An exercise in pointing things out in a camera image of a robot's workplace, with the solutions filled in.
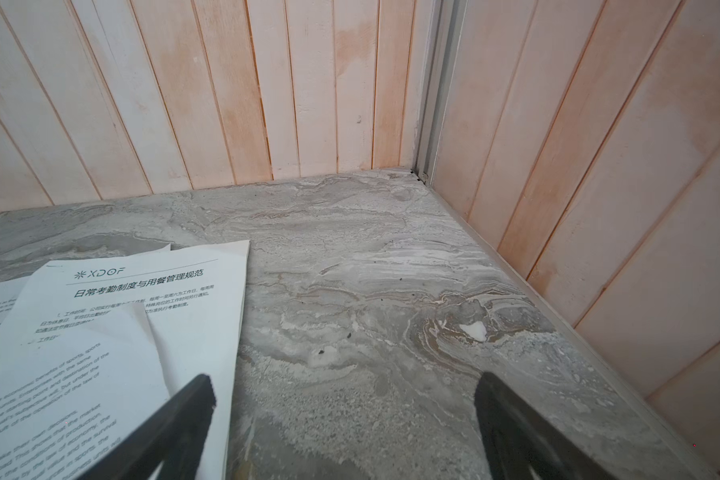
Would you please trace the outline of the paper with English text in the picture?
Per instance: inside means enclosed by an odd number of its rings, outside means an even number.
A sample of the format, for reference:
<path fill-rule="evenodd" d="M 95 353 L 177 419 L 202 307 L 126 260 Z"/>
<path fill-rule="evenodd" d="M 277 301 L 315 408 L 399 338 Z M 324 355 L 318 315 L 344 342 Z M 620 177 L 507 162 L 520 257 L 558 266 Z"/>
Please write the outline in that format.
<path fill-rule="evenodd" d="M 142 304 L 76 327 L 0 368 L 0 479 L 76 479 L 168 398 Z"/>

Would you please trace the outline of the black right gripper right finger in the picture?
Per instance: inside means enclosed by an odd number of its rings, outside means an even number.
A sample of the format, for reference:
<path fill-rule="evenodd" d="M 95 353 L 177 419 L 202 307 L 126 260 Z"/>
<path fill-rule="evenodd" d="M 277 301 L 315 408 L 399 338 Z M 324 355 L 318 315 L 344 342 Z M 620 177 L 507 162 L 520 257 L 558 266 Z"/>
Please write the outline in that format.
<path fill-rule="evenodd" d="M 491 372 L 481 374 L 474 407 L 493 479 L 612 479 Z"/>

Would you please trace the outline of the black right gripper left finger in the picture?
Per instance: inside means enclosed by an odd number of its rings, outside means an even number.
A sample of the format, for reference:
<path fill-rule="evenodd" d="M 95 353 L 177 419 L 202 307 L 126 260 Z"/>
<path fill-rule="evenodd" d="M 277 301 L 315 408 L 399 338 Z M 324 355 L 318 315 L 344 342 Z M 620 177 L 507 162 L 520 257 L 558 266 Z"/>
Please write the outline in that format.
<path fill-rule="evenodd" d="M 194 479 L 216 407 L 211 378 L 200 374 L 82 479 Z"/>

